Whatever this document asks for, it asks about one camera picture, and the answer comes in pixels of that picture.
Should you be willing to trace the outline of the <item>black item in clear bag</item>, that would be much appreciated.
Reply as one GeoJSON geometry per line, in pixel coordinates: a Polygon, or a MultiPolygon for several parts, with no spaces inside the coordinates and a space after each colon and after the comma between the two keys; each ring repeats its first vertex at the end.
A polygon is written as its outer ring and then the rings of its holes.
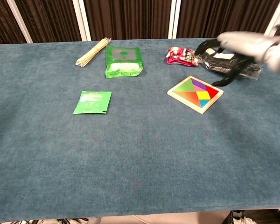
{"type": "MultiPolygon", "coordinates": [[[[194,51],[199,63],[206,69],[216,73],[226,74],[236,64],[237,57],[232,53],[218,53],[217,48],[207,48],[203,53],[197,54],[194,51]]],[[[258,64],[251,63],[247,68],[240,72],[240,76],[257,80],[262,72],[262,67],[258,64]]]]}

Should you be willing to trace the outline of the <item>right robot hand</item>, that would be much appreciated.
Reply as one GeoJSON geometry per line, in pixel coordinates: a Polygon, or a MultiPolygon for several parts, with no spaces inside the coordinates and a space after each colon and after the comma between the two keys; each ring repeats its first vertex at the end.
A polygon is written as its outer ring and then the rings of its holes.
{"type": "Polygon", "coordinates": [[[213,86],[223,87],[230,84],[237,75],[246,69],[251,63],[264,62],[267,51],[276,45],[278,37],[265,36],[262,33],[234,31],[221,33],[217,38],[203,41],[195,50],[197,56],[202,55],[207,49],[217,47],[217,53],[224,50],[233,52],[234,66],[225,77],[213,82],[213,86]]]}

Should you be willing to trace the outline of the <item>white frame post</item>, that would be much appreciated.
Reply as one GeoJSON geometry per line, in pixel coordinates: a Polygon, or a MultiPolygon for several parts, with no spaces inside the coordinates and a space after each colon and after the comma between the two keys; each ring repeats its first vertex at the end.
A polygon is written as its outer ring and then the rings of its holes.
{"type": "Polygon", "coordinates": [[[16,20],[16,22],[17,22],[17,24],[18,24],[18,26],[19,26],[19,28],[20,28],[20,30],[21,30],[21,32],[22,32],[22,34],[23,34],[23,36],[26,40],[26,42],[29,43],[29,44],[32,44],[33,40],[31,38],[30,33],[29,33],[29,31],[26,27],[26,24],[25,24],[25,22],[22,18],[22,15],[21,15],[21,13],[20,13],[17,5],[16,5],[15,0],[6,0],[6,1],[7,1],[8,5],[9,5],[9,7],[10,7],[12,13],[13,13],[13,16],[14,16],[14,18],[15,18],[15,20],[16,20]]]}
{"type": "Polygon", "coordinates": [[[280,25],[280,1],[270,19],[270,22],[264,32],[264,36],[272,37],[277,31],[277,26],[280,25]]]}
{"type": "Polygon", "coordinates": [[[175,39],[177,36],[181,2],[182,0],[171,0],[168,39],[175,39]]]}
{"type": "Polygon", "coordinates": [[[72,0],[82,41],[91,41],[84,0],[72,0]]]}

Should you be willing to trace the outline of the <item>wooden tangram puzzle tray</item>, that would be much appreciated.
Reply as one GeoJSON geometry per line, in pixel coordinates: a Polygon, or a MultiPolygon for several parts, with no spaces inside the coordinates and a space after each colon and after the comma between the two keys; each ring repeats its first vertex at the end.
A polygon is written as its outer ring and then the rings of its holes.
{"type": "Polygon", "coordinates": [[[177,84],[176,86],[172,87],[170,90],[168,90],[167,94],[171,97],[173,97],[174,99],[178,100],[179,102],[185,104],[186,106],[192,108],[193,110],[197,111],[198,113],[200,114],[203,114],[205,113],[222,95],[223,95],[224,91],[215,87],[215,86],[212,86],[200,79],[197,79],[196,77],[193,77],[193,76],[189,76],[187,77],[186,79],[182,80],[179,84],[177,84]],[[189,104],[186,104],[186,103],[183,103],[181,102],[177,96],[173,93],[173,89],[177,86],[179,86],[180,84],[182,84],[183,82],[185,82],[186,80],[190,79],[190,78],[193,78],[193,79],[196,79],[197,81],[200,81],[201,83],[205,84],[205,86],[210,86],[210,87],[213,87],[214,89],[216,89],[217,91],[219,91],[219,93],[214,97],[212,98],[211,100],[209,100],[208,104],[206,106],[204,106],[203,108],[198,108],[197,106],[195,105],[189,105],[189,104]]]}

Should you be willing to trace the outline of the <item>red triangle tangram piece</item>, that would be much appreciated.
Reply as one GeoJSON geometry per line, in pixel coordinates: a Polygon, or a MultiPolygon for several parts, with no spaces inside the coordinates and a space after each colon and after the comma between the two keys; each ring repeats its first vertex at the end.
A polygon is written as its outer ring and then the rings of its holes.
{"type": "Polygon", "coordinates": [[[219,91],[207,85],[206,85],[206,89],[207,92],[209,93],[210,99],[214,98],[219,93],[219,91]]]}

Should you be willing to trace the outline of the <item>green triangle tangram piece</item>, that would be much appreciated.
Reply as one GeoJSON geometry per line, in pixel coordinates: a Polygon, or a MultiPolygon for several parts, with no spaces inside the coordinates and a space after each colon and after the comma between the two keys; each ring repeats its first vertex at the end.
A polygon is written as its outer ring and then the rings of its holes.
{"type": "Polygon", "coordinates": [[[192,79],[188,79],[185,82],[183,82],[182,84],[180,84],[179,86],[175,87],[173,89],[174,92],[177,91],[190,91],[190,92],[195,92],[195,88],[194,85],[192,83],[192,79]]]}

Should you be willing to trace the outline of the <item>bundle of wooden sticks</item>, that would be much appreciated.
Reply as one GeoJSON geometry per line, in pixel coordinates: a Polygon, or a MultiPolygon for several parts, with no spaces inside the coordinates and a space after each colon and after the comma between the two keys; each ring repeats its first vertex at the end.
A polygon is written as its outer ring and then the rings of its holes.
{"type": "Polygon", "coordinates": [[[110,41],[111,38],[103,38],[86,54],[77,59],[75,65],[79,67],[85,67],[103,48],[105,48],[110,43],[110,41]]]}

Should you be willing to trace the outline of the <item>flat green sachet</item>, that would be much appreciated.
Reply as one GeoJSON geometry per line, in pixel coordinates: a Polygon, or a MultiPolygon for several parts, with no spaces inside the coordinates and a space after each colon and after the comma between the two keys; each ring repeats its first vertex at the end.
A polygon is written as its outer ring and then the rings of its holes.
{"type": "Polygon", "coordinates": [[[106,114],[111,96],[111,91],[82,91],[73,114],[106,114]]]}

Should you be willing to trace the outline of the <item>crumpled white paper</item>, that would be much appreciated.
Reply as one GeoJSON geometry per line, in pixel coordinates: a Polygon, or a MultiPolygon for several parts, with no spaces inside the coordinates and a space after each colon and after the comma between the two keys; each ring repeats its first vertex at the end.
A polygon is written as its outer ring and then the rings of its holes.
{"type": "Polygon", "coordinates": [[[234,224],[257,224],[251,218],[247,218],[247,217],[243,217],[243,218],[233,217],[232,220],[234,224]]]}

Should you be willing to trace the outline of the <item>yellow square tangram piece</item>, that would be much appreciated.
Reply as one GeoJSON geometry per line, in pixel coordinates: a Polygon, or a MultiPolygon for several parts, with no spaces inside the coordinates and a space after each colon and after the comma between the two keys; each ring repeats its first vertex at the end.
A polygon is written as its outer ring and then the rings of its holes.
{"type": "Polygon", "coordinates": [[[211,97],[207,91],[197,91],[196,94],[199,100],[211,100],[211,97]]]}

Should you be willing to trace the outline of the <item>orange triangle tangram piece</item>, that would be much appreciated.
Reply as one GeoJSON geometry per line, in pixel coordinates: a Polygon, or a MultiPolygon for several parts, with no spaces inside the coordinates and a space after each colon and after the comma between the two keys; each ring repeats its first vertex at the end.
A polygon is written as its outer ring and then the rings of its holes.
{"type": "Polygon", "coordinates": [[[200,101],[195,91],[174,91],[173,93],[181,102],[201,108],[200,101]]]}

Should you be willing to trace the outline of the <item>red and pink snack packet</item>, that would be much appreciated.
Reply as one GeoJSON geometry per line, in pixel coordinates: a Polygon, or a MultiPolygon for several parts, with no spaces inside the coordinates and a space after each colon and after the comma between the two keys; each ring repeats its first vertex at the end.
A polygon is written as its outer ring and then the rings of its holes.
{"type": "Polygon", "coordinates": [[[189,48],[171,47],[166,55],[168,64],[180,64],[188,67],[198,66],[195,52],[189,48]]]}

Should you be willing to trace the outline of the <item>green pouch with white contents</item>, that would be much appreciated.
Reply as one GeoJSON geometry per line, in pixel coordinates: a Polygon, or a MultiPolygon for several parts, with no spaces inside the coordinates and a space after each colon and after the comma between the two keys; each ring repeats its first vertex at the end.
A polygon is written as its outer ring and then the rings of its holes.
{"type": "Polygon", "coordinates": [[[114,77],[136,77],[143,70],[140,48],[126,48],[118,46],[106,47],[107,79],[114,77]]]}

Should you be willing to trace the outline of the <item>blue velvet tablecloth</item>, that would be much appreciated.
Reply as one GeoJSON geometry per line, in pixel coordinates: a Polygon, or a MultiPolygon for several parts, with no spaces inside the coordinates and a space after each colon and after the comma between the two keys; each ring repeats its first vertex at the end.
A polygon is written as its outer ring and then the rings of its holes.
{"type": "Polygon", "coordinates": [[[280,207],[280,74],[237,78],[199,114],[167,92],[188,76],[171,46],[138,47],[137,77],[105,77],[95,42],[0,44],[0,222],[280,207]],[[82,91],[111,91],[106,114],[73,114],[82,91]]]}

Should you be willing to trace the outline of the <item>black storage box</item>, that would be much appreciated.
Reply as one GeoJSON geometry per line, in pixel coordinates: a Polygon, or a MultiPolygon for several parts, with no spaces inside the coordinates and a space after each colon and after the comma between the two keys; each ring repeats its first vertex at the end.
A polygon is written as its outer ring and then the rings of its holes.
{"type": "Polygon", "coordinates": [[[231,210],[222,224],[234,224],[232,218],[251,218],[257,224],[280,224],[280,210],[231,210]]]}

